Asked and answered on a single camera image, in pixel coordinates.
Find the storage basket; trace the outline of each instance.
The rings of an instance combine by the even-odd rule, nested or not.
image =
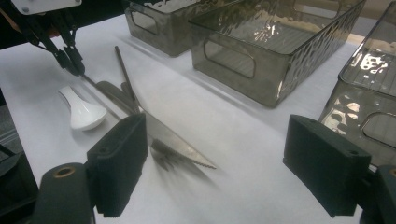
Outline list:
[[[191,48],[189,18],[232,0],[123,0],[131,35],[169,56]]]
[[[197,70],[275,107],[342,46],[364,0],[244,0],[190,20]]]
[[[319,121],[396,165],[396,3],[389,5],[338,76]]]

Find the white spoon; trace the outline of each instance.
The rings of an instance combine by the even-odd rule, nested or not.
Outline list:
[[[87,131],[98,126],[105,119],[107,113],[105,108],[81,100],[69,86],[61,88],[59,92],[70,105],[72,129]]]

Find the bin handle cutout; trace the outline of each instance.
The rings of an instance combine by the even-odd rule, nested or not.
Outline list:
[[[204,42],[204,55],[210,62],[229,69],[242,77],[254,77],[256,62],[253,57],[246,53],[227,48],[206,39]]]
[[[396,115],[383,112],[370,114],[361,125],[364,136],[396,148]]]
[[[136,26],[142,28],[143,30],[153,35],[158,34],[157,22],[154,20],[154,18],[150,17],[149,15],[138,12],[136,10],[131,10],[131,18],[132,18],[132,22]]]

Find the plastic bin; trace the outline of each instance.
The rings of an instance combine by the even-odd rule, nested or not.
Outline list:
[[[189,18],[233,0],[123,0],[131,35],[175,57],[191,48]]]
[[[341,47],[364,0],[244,0],[190,20],[195,69],[276,107]]]
[[[389,5],[338,76],[319,121],[396,165],[396,3]]]

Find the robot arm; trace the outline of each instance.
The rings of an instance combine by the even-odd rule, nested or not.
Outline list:
[[[76,49],[77,26],[69,7],[81,5],[81,0],[0,0],[2,14],[7,14],[32,45],[53,54],[58,64],[74,76],[84,74],[82,57]],[[66,46],[58,49],[47,30],[56,29]]]

